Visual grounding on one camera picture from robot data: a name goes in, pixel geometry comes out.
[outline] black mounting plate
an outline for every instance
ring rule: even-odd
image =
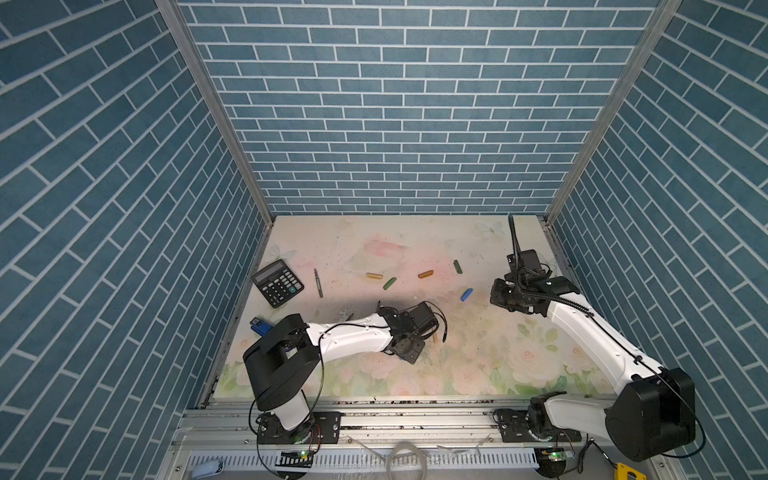
[[[313,412],[315,423],[320,427],[320,442],[325,444],[339,443],[339,428],[341,412]],[[259,445],[302,445],[310,442],[310,437],[299,444],[289,441],[280,420],[274,415],[265,415],[262,421],[264,429],[259,429]]]
[[[493,416],[498,423],[498,431],[502,434],[502,441],[504,443],[541,441],[534,437],[528,428],[527,410],[497,409],[493,412]],[[581,432],[576,430],[552,429],[546,433],[553,438],[552,441],[554,441],[555,437],[558,438],[559,442],[567,442],[569,437],[571,442],[581,441]]]

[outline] calculator screen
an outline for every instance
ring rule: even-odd
[[[262,280],[266,279],[269,275],[272,275],[275,272],[281,271],[283,268],[283,265],[281,263],[278,263],[277,265],[273,266],[269,270],[264,270],[260,273],[259,276],[256,277],[256,283],[261,282]]]

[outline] yellow object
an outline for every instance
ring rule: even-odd
[[[621,462],[616,464],[616,472],[614,473],[614,480],[647,480],[648,477],[638,472],[629,465],[625,465]]]

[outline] brick wall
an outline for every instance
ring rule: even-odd
[[[0,2],[0,478],[144,478],[262,230],[152,0]]]
[[[684,0],[556,223],[602,314],[694,378],[691,478],[766,478],[766,23]]]
[[[182,1],[276,212],[542,214],[657,0],[260,3]]]

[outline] floral tabletop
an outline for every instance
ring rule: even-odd
[[[515,217],[523,250],[534,248],[557,273],[537,217]],[[243,352],[259,339],[253,318],[275,324],[292,313],[307,322],[368,316],[376,305],[406,308],[431,300],[445,313],[442,326],[415,365],[396,356],[365,353],[326,363],[323,397],[531,396],[554,389],[612,394],[610,384],[576,342],[540,315],[510,313],[488,302],[493,281],[509,271],[512,245],[505,217],[384,216],[278,217],[260,266],[286,261],[305,289],[273,309],[251,287],[245,310],[214,392],[216,400],[252,399]],[[458,260],[463,274],[453,266]],[[323,287],[319,298],[313,269]],[[424,279],[418,273],[434,270]],[[366,273],[380,273],[372,280]],[[387,290],[384,283],[397,281]],[[462,302],[468,289],[474,291]],[[317,394],[319,366],[304,386]]]

